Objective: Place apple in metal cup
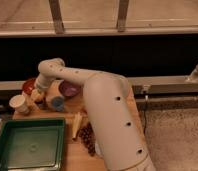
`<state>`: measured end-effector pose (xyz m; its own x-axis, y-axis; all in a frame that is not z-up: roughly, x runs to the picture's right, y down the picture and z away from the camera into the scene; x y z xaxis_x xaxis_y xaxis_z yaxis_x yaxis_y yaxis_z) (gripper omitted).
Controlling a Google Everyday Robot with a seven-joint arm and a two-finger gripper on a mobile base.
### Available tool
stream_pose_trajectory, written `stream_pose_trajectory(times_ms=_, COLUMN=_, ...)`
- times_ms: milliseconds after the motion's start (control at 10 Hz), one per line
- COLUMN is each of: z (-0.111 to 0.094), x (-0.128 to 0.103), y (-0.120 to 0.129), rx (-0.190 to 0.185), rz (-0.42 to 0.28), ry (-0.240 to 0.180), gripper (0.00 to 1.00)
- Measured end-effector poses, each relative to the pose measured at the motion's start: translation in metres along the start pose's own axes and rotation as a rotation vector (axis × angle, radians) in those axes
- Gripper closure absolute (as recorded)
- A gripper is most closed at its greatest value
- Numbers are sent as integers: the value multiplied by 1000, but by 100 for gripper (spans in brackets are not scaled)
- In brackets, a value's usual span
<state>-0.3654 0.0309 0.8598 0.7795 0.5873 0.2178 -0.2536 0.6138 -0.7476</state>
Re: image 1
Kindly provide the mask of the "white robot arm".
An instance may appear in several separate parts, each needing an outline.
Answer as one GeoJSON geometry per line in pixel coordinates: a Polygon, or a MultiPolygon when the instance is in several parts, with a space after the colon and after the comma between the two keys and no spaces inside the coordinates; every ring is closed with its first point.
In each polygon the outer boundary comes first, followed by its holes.
{"type": "Polygon", "coordinates": [[[128,80],[118,74],[66,67],[61,58],[38,64],[35,87],[46,91],[54,80],[83,86],[83,100],[108,171],[156,171],[127,104],[128,80]]]}

